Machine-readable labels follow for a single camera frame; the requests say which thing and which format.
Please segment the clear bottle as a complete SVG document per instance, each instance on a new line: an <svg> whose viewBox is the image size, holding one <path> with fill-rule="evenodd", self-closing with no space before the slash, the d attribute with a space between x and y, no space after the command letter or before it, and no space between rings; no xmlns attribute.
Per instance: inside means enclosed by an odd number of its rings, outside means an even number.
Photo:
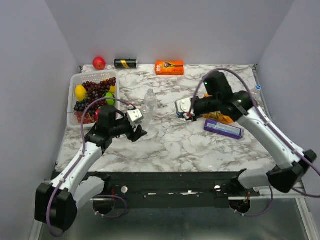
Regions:
<svg viewBox="0 0 320 240"><path fill-rule="evenodd" d="M156 104L145 104L140 108L140 111L143 115L143 120L141 121L141 127L143 129L147 128L147 126L152 121L154 115L157 112L157 105Z"/></svg>
<svg viewBox="0 0 320 240"><path fill-rule="evenodd" d="M255 90L255 87L251 90L252 97L258 102L261 99L261 90Z"/></svg>
<svg viewBox="0 0 320 240"><path fill-rule="evenodd" d="M158 99L153 89L148 89L144 96L144 104L150 111L155 111L158 107Z"/></svg>

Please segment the blue cap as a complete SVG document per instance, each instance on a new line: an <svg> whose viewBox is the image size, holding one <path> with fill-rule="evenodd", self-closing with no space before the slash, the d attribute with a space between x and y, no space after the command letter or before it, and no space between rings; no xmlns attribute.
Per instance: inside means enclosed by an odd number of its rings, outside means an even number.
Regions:
<svg viewBox="0 0 320 240"><path fill-rule="evenodd" d="M256 91L260 91L262 89L262 87L260 85L256 85L254 88Z"/></svg>

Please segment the blue cap table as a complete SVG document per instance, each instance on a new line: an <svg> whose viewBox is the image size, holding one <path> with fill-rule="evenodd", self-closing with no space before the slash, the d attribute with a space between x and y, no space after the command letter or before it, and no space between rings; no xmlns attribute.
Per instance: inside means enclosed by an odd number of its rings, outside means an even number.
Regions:
<svg viewBox="0 0 320 240"><path fill-rule="evenodd" d="M184 113L177 113L178 118L183 118L184 117Z"/></svg>

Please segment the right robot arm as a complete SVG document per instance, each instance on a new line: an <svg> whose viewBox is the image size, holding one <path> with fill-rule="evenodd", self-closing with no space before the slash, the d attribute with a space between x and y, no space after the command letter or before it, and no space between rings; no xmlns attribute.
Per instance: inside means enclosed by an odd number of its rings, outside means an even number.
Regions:
<svg viewBox="0 0 320 240"><path fill-rule="evenodd" d="M241 196L255 187L273 187L281 193L290 192L308 169L315 167L316 153L302 149L281 132L264 114L248 87L233 92L225 72L239 78L237 73L227 68L210 71L200 81L209 96L199 98L195 92L193 97L177 100L178 117L194 122L204 114L221 112L250 132L272 156L275 165L243 169L230 180L228 188L234 195Z"/></svg>

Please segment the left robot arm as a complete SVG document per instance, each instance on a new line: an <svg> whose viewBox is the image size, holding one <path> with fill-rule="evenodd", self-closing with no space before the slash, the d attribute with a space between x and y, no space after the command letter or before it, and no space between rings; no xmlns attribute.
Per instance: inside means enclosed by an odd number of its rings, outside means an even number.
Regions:
<svg viewBox="0 0 320 240"><path fill-rule="evenodd" d="M50 183L42 183L35 193L35 220L67 231L74 223L78 210L91 198L107 197L111 185L99 177L85 175L105 153L113 139L125 135L136 142L147 134L142 129L144 114L133 107L123 113L114 106L100 108L98 121L85 135L82 147L69 165Z"/></svg>

